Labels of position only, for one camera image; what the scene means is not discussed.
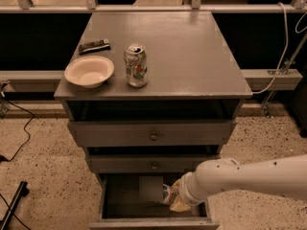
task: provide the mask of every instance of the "speckled floor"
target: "speckled floor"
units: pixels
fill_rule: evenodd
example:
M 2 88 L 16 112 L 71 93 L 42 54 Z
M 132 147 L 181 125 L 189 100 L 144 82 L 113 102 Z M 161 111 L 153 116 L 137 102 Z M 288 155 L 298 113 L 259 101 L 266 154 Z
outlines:
M 30 193 L 21 199 L 16 214 L 35 230 L 88 229 L 98 218 L 101 188 L 84 161 L 58 104 L 28 106 L 35 118 L 27 127 L 31 139 L 10 163 L 0 164 L 0 193 L 11 201 L 21 180 Z M 299 136 L 295 120 L 281 104 L 264 117 L 258 104 L 245 104 L 223 157 L 240 163 L 307 153 L 307 139 Z M 12 109 L 0 121 L 0 154 L 10 158 L 26 139 L 28 115 Z M 307 202 L 272 195 L 233 191 L 209 198 L 218 230 L 307 229 Z M 0 215 L 5 205 L 0 202 Z M 12 220 L 10 229 L 25 229 Z

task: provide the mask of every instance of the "black cable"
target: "black cable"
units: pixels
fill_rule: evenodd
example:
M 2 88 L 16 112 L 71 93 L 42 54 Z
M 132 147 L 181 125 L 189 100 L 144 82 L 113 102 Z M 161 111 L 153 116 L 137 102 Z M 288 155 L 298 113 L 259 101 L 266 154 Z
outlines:
M 22 224 L 25 228 L 31 230 L 30 227 L 28 227 L 25 223 L 22 222 L 22 220 L 12 211 L 10 205 L 8 204 L 7 200 L 0 194 L 2 200 L 6 203 L 6 205 L 8 206 L 8 209 L 12 212 L 12 215 L 20 222 L 20 224 Z
M 5 85 L 2 85 L 2 87 L 1 87 L 1 93 L 3 93 L 4 87 L 5 87 Z M 26 123 L 26 125 L 23 127 L 23 130 L 24 130 L 24 131 L 27 133 L 27 135 L 28 135 L 27 140 L 18 148 L 18 150 L 16 151 L 16 153 L 13 155 L 13 157 L 12 157 L 11 159 L 8 159 L 8 158 L 6 158 L 5 156 L 0 155 L 0 162 L 2 162 L 2 161 L 11 162 L 11 161 L 15 158 L 15 156 L 20 152 L 20 150 L 23 148 L 23 146 L 25 146 L 25 145 L 27 144 L 27 142 L 30 140 L 31 134 L 27 131 L 26 127 L 27 127 L 27 125 L 30 123 L 30 121 L 35 117 L 35 114 L 32 113 L 31 111 L 29 111 L 29 110 L 27 110 L 27 109 L 25 109 L 25 108 L 23 108 L 23 107 L 17 105 L 17 104 L 11 103 L 11 102 L 10 102 L 9 100 L 7 100 L 7 98 L 5 98 L 5 97 L 3 97 L 3 99 L 4 99 L 8 104 L 11 104 L 11 105 L 13 105 L 13 106 L 15 106 L 15 107 L 17 107 L 17 108 L 19 108 L 19 109 L 21 109 L 21 110 L 23 110 L 23 111 L 25 111 L 25 112 L 27 112 L 27 113 L 29 113 L 29 114 L 31 115 L 31 118 L 28 120 L 28 122 Z

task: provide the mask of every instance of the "soda can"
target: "soda can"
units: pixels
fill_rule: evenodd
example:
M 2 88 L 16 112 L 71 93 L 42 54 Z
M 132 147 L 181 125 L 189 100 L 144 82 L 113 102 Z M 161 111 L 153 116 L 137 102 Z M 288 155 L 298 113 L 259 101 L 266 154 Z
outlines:
M 125 48 L 127 83 L 132 87 L 142 87 L 147 83 L 147 56 L 145 47 L 132 43 Z

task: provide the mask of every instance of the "black metal stand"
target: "black metal stand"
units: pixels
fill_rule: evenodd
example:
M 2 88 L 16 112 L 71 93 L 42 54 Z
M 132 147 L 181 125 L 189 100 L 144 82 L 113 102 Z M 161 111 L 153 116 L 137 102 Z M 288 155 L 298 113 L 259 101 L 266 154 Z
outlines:
M 19 184 L 19 187 L 12 199 L 12 202 L 10 204 L 10 208 L 7 210 L 6 215 L 4 215 L 4 218 L 0 222 L 0 230 L 8 229 L 10 221 L 12 219 L 13 213 L 16 210 L 19 200 L 22 196 L 26 196 L 29 193 L 29 189 L 27 188 L 28 182 L 21 181 Z

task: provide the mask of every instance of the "bowl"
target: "bowl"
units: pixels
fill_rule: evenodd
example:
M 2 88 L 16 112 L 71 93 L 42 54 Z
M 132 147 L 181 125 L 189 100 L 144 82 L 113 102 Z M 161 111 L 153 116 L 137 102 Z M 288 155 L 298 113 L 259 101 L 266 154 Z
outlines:
M 80 57 L 66 67 L 65 78 L 85 88 L 95 88 L 106 81 L 114 72 L 114 64 L 106 57 Z

